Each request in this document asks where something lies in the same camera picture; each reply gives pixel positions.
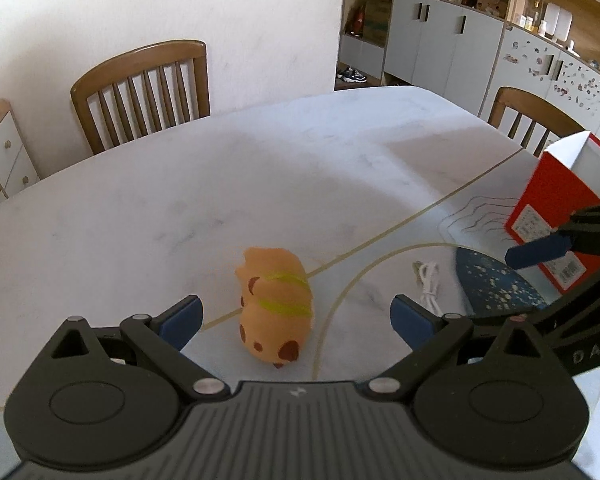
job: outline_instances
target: shoe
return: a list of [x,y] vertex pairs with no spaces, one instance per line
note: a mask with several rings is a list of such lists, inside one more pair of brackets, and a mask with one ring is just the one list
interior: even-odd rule
[[356,70],[350,66],[347,66],[346,69],[344,69],[342,71],[342,73],[340,74],[340,78],[345,83],[365,83],[366,82],[366,76],[362,72],[359,72],[358,70]]

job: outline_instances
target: silver screw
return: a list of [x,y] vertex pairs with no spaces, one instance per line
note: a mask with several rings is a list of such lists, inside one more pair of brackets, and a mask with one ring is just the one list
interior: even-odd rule
[[400,389],[400,381],[392,377],[377,377],[369,381],[369,389],[376,394],[394,394]]
[[208,377],[193,383],[193,389],[200,395],[215,395],[224,390],[224,383],[220,379]]

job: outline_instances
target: white marble table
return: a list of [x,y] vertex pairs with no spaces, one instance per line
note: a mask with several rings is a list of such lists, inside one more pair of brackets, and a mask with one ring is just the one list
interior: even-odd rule
[[[409,352],[388,307],[418,293],[413,259],[442,262],[455,246],[502,258],[503,218],[535,164],[414,87],[206,118],[85,160],[0,206],[0,407],[67,316],[108,326],[190,293],[205,325],[183,352],[231,386],[378,373]],[[248,246],[287,248],[310,271],[315,329],[280,370],[238,336],[234,269]],[[537,269],[525,277],[555,297]],[[583,390],[595,404],[600,377]]]

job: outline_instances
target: white label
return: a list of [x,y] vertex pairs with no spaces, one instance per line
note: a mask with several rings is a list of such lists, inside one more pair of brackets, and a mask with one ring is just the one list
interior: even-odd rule
[[[551,226],[529,204],[525,205],[511,228],[525,243],[551,234]],[[587,270],[571,251],[557,260],[545,262],[544,266],[562,290],[567,290]]]

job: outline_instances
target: blue speckled pattern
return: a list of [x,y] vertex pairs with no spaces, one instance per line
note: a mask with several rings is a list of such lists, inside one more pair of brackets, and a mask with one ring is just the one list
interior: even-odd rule
[[458,247],[456,274],[475,317],[499,316],[521,306],[546,307],[542,296],[515,270],[486,254]]

